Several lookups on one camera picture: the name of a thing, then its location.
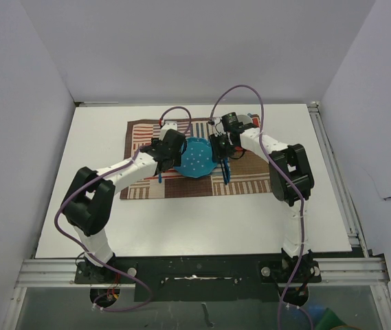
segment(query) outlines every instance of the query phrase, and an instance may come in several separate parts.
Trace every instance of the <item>white wall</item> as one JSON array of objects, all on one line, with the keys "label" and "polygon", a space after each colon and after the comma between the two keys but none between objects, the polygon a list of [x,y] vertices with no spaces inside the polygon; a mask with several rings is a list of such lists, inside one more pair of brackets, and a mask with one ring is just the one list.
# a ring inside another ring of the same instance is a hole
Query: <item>white wall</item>
[{"label": "white wall", "polygon": [[0,0],[0,326],[30,255],[74,104],[17,0]]},{"label": "white wall", "polygon": [[320,99],[374,0],[21,2],[75,101],[175,104]]},{"label": "white wall", "polygon": [[375,3],[322,106],[368,247],[385,253],[391,280],[391,0]]}]

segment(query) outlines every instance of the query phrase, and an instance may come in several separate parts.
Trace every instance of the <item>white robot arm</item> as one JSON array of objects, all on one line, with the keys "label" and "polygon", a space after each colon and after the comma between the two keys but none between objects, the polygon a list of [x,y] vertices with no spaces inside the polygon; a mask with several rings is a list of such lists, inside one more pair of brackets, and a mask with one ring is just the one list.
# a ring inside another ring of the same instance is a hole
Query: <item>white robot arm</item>
[{"label": "white robot arm", "polygon": [[[231,157],[235,153],[235,148],[239,146],[245,151],[251,151],[266,162],[269,162],[261,149],[259,141],[260,129],[256,128],[254,124],[243,124],[235,113],[229,113],[221,117],[220,123],[223,125],[223,133],[219,132],[209,137],[214,160],[221,162],[226,157]],[[266,134],[262,135],[262,146],[274,162],[298,187],[304,198],[308,200],[311,195],[311,189],[314,187],[314,178],[304,147],[300,144],[289,146]],[[282,207],[287,215],[284,220],[283,250],[293,258],[300,254],[302,245],[300,205],[295,203],[299,197],[270,163],[269,167],[271,189],[275,197],[283,202]],[[309,251],[306,231],[303,244],[304,253],[306,254]]]},{"label": "white robot arm", "polygon": [[150,146],[143,147],[134,160],[130,157],[110,167],[93,171],[89,168],[81,168],[78,171],[64,200],[93,178],[132,162],[130,166],[114,172],[91,186],[87,190],[93,193],[91,198],[84,191],[63,210],[68,222],[74,226],[81,242],[89,250],[85,255],[88,262],[102,267],[90,258],[89,254],[93,254],[104,263],[108,263],[114,257],[104,229],[109,219],[113,197],[145,177],[152,177],[173,166],[179,166],[181,154],[185,149],[186,137],[177,131],[177,123],[166,122],[161,128],[159,138],[153,139]]}]

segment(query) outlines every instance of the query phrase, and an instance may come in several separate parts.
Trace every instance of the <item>brown striped mat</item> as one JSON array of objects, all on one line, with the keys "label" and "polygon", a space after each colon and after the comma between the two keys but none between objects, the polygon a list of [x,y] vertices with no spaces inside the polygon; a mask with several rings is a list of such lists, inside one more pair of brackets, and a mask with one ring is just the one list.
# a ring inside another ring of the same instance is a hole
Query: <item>brown striped mat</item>
[{"label": "brown striped mat", "polygon": [[[254,124],[259,126],[259,117],[251,115]],[[188,120],[176,120],[178,130],[183,132]],[[125,158],[132,157],[140,146],[150,144],[151,138],[158,138],[160,127],[157,120],[136,120],[128,122],[125,139]],[[208,118],[192,120],[186,136],[208,139],[212,127]],[[221,167],[217,166],[210,175],[193,179],[180,175],[175,169],[163,173],[159,184],[158,177],[147,177],[132,184],[120,193],[120,199],[155,199],[175,197],[223,196],[270,192],[268,164],[248,151],[241,159],[229,159],[231,180],[223,183]]]}]

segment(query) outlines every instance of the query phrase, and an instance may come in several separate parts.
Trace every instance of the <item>blue bowl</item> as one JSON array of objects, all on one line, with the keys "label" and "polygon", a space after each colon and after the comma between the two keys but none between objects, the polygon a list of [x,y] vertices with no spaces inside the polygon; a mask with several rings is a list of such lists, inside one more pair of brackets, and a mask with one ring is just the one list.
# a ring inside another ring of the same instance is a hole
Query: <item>blue bowl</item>
[{"label": "blue bowl", "polygon": [[175,170],[185,177],[204,177],[209,175],[217,163],[212,160],[212,147],[209,141],[199,137],[189,137],[188,147],[181,156],[181,166]]}]

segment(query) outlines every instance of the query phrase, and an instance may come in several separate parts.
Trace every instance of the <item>white tabletop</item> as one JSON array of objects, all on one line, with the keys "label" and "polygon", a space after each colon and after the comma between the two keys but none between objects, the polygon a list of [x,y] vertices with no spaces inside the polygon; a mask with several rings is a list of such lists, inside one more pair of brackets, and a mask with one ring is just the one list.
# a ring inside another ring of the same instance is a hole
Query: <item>white tabletop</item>
[{"label": "white tabletop", "polygon": [[[54,215],[77,170],[102,168],[124,157],[126,122],[158,119],[167,106],[77,108],[36,253],[37,258],[75,257],[81,249],[54,227]],[[208,117],[212,106],[187,106],[193,118]],[[215,116],[260,113],[258,105],[221,105]],[[173,111],[167,118],[187,118]],[[351,251],[313,124],[305,104],[265,105],[265,133],[307,152],[315,187],[305,223],[314,252]],[[271,193],[113,201],[105,227],[118,256],[279,253],[285,215]],[[77,236],[61,216],[60,225]]]}]

